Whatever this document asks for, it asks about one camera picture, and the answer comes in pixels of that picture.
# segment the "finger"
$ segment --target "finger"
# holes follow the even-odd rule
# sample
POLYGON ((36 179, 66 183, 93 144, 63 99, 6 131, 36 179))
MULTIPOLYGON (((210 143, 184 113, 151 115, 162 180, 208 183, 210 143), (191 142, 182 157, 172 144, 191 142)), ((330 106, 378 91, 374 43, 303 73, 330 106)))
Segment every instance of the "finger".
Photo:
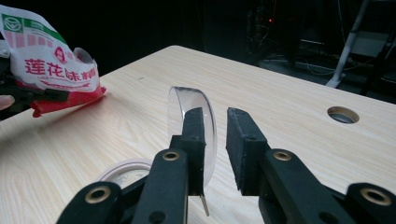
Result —
POLYGON ((7 107, 14 104, 15 99, 11 95, 0 95, 0 110, 6 109, 7 107))

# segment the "clear plastic lid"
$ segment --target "clear plastic lid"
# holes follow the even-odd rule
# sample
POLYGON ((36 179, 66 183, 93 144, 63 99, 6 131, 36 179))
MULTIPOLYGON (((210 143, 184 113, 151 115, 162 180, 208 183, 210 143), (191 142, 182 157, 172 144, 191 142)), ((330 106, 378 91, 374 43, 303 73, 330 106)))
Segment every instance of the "clear plastic lid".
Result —
POLYGON ((205 167, 204 187, 213 175, 217 156, 218 136, 215 115, 209 100, 200 90, 186 87, 172 87, 168 95, 168 138, 181 135, 184 115, 187 111, 201 107, 205 125, 205 167))

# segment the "metal stand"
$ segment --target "metal stand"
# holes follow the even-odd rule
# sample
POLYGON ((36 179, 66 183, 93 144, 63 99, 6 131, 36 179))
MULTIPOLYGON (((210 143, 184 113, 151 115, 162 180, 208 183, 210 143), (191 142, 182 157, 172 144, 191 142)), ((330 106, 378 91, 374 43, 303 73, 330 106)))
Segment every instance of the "metal stand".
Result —
POLYGON ((347 63, 347 58, 349 56, 350 51, 353 48, 356 37, 358 35, 359 28, 361 27, 361 20, 363 19, 364 13, 366 12, 367 6, 369 5, 370 0, 363 0, 361 3, 361 9, 359 10, 358 16, 356 17, 355 23, 349 35, 347 37, 346 43, 344 45, 343 52, 341 53, 340 60, 338 61, 337 67, 335 68, 334 75, 326 84, 326 86, 331 88, 337 88, 341 81, 346 76, 343 74, 344 66, 347 63))

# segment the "red and white bag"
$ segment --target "red and white bag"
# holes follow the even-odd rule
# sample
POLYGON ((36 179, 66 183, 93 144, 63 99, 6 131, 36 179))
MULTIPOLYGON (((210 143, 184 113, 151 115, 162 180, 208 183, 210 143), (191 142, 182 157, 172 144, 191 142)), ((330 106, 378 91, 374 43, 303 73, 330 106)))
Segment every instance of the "red and white bag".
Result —
POLYGON ((69 91, 65 102, 33 101, 33 117, 84 105, 102 97, 97 64, 84 49, 67 46, 60 34, 34 12, 0 5, 0 31, 10 51, 17 85, 69 91))

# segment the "wood grain surface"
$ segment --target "wood grain surface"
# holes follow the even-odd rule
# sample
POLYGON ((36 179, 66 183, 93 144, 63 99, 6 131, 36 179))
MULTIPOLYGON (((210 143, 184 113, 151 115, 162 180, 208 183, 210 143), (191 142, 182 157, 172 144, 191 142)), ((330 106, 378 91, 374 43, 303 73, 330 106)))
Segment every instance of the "wood grain surface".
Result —
POLYGON ((345 193, 351 183, 369 182, 396 193, 396 105, 178 46, 101 84, 106 95, 91 104, 37 119, 27 110, 0 122, 0 223, 55 223, 108 167, 168 148, 172 86, 203 91, 217 124, 216 166, 205 188, 210 217, 190 197, 189 223, 263 223, 258 197, 236 189, 225 149, 228 107, 246 110, 272 148, 295 153, 322 184, 345 193), (327 114, 332 106, 360 120, 335 121, 327 114))

